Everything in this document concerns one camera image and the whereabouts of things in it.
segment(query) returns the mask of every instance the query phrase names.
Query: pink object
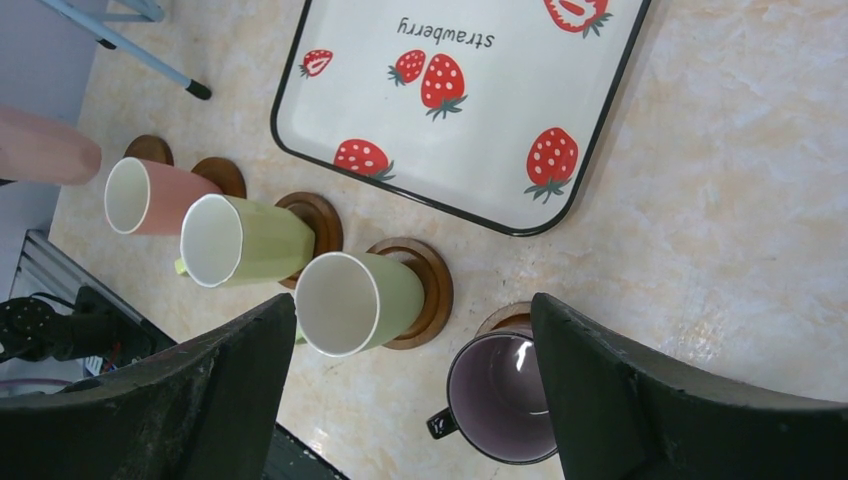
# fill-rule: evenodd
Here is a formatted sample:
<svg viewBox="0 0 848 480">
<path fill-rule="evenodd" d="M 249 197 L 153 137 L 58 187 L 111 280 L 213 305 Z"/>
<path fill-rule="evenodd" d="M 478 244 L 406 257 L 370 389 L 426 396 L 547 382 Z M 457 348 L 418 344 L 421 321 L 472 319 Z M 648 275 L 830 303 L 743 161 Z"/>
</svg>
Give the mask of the pink object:
<svg viewBox="0 0 848 480">
<path fill-rule="evenodd" d="M 109 173 L 103 203 L 118 233 L 179 235 L 188 207 L 207 193 L 222 192 L 191 172 L 127 157 Z"/>
<path fill-rule="evenodd" d="M 100 147 L 73 128 L 0 105 L 0 178 L 82 185 L 100 170 Z"/>
</svg>

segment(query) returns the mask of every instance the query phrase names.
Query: coaster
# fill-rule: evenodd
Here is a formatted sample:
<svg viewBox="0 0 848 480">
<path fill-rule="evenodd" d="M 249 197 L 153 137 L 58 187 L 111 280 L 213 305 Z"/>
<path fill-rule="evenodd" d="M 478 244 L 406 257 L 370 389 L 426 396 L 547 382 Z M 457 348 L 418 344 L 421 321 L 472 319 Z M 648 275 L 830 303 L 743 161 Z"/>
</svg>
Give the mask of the coaster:
<svg viewBox="0 0 848 480">
<path fill-rule="evenodd" d="M 295 192 L 281 198 L 276 205 L 291 210 L 315 232 L 315 249 L 312 251 L 312 258 L 327 252 L 341 251 L 344 246 L 342 221 L 336 209 L 324 197 L 314 193 Z M 300 278 L 300 272 L 280 280 L 280 284 L 294 290 L 298 278 Z"/>
<path fill-rule="evenodd" d="M 530 302 L 513 303 L 489 315 L 474 336 L 479 337 L 492 330 L 516 324 L 530 325 Z"/>
<path fill-rule="evenodd" d="M 218 185 L 224 195 L 247 198 L 247 186 L 241 170 L 231 160 L 221 157 L 209 157 L 201 160 L 191 173 L 200 175 Z"/>
<path fill-rule="evenodd" d="M 124 152 L 124 157 L 135 157 L 150 162 L 174 166 L 174 156 L 168 142 L 153 135 L 142 135 L 132 142 Z"/>
<path fill-rule="evenodd" d="M 412 238 L 389 238 L 368 249 L 411 268 L 424 286 L 424 307 L 409 329 L 383 345 L 392 350 L 409 350 L 436 338 L 445 328 L 453 308 L 453 279 L 435 250 Z"/>
</svg>

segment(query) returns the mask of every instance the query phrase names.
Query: mug handle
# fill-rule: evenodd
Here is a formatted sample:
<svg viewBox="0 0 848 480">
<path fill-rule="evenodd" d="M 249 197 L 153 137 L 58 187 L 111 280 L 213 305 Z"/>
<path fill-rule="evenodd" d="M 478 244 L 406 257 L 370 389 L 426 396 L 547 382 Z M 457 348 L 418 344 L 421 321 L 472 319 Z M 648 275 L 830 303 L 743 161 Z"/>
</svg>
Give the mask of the mug handle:
<svg viewBox="0 0 848 480">
<path fill-rule="evenodd" d="M 458 429 L 450 408 L 442 410 L 427 420 L 427 430 L 435 440 L 446 437 Z"/>
<path fill-rule="evenodd" d="M 185 262 L 183 262 L 182 258 L 178 258 L 174 261 L 174 270 L 176 270 L 177 275 L 181 277 L 188 276 L 188 270 L 185 268 Z"/>
</svg>

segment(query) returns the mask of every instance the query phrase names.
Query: strawberry text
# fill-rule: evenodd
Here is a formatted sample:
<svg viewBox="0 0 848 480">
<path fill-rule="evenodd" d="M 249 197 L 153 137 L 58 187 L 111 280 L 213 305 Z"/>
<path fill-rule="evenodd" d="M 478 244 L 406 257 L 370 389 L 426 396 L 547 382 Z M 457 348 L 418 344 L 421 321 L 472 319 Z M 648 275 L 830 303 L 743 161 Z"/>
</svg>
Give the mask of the strawberry text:
<svg viewBox="0 0 848 480">
<path fill-rule="evenodd" d="M 474 48 L 486 47 L 489 48 L 495 41 L 494 35 L 483 36 L 482 33 L 472 33 L 471 38 L 468 38 L 468 33 L 464 30 L 452 30 L 442 27 L 433 27 L 431 25 L 418 25 L 408 23 L 409 17 L 403 17 L 400 20 L 397 33 L 413 35 L 416 37 L 433 38 L 438 45 L 442 40 L 464 43 L 466 45 L 475 45 Z"/>
</svg>

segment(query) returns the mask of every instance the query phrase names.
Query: green cup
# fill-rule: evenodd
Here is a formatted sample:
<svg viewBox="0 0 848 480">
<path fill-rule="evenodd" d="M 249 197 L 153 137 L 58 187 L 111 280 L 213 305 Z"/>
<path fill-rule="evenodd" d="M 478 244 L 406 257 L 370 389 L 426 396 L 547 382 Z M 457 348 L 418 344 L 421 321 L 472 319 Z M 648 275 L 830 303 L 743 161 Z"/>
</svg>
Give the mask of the green cup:
<svg viewBox="0 0 848 480">
<path fill-rule="evenodd" d="M 209 194 L 183 219 L 175 268 L 207 288 L 278 282 L 309 263 L 314 245 L 312 229 L 285 208 Z"/>
<path fill-rule="evenodd" d="M 294 303 L 307 343 L 325 355 L 346 357 L 409 329 L 424 306 L 424 287 L 392 258 L 329 252 L 301 272 Z"/>
</svg>

